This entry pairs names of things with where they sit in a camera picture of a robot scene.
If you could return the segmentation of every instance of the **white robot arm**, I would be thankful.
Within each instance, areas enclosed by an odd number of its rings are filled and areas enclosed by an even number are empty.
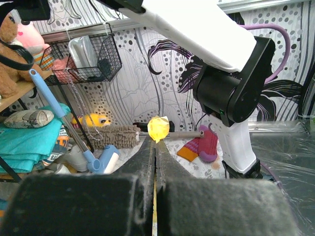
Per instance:
[[[189,50],[204,61],[193,93],[210,115],[230,177],[261,178],[248,118],[256,108],[275,51],[214,0],[98,0]]]

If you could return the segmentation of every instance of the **wire basket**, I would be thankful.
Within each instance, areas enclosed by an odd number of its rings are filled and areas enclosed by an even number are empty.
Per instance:
[[[46,84],[65,85],[69,83],[90,83],[111,81],[122,67],[122,62],[113,37],[113,33],[90,36],[90,41],[97,55],[96,67],[76,68],[69,52],[69,40],[53,43],[44,51],[40,67],[52,69],[55,76],[47,78]],[[62,69],[56,68],[57,60]]]

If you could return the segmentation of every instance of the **yellow toy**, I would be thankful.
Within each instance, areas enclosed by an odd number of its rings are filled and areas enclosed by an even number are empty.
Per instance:
[[[169,121],[167,117],[153,117],[148,123],[150,137],[158,143],[164,139],[169,132]]]
[[[83,126],[85,124],[87,124],[88,127],[94,127],[94,125],[96,127],[104,127],[104,126],[110,125],[110,123],[111,123],[111,121],[107,120],[107,117],[103,116],[103,115],[91,113],[90,117],[89,117],[89,115],[84,115],[83,117],[79,116],[78,120],[79,120],[80,124],[82,124]],[[78,125],[78,123],[74,117],[72,118],[71,123],[74,127],[76,127]]]

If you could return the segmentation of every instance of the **clear plastic sheet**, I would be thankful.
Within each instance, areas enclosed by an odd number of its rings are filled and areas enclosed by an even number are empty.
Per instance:
[[[251,132],[257,158],[281,181],[300,235],[315,235],[315,134],[301,123],[259,127],[263,132]]]

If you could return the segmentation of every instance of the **light blue handle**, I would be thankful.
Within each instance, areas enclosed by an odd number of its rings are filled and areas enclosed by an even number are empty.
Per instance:
[[[107,145],[102,153],[102,155],[99,157],[99,161],[101,164],[101,167],[99,168],[96,173],[104,173],[110,159],[112,158],[113,154],[117,153],[120,155],[120,152],[114,145]]]
[[[62,118],[65,116],[65,112],[59,105],[58,101],[54,97],[53,93],[48,88],[47,84],[43,80],[43,78],[38,74],[38,72],[34,69],[30,70],[31,79],[33,80],[34,84],[36,85],[37,89],[41,91],[45,99],[47,100],[48,104],[53,109],[54,113],[58,116],[58,118]]]
[[[92,173],[95,173],[99,170],[101,163],[98,159],[96,159],[93,154],[91,153],[90,150],[86,150],[83,153],[85,159],[88,161],[88,169],[89,171],[91,171]]]

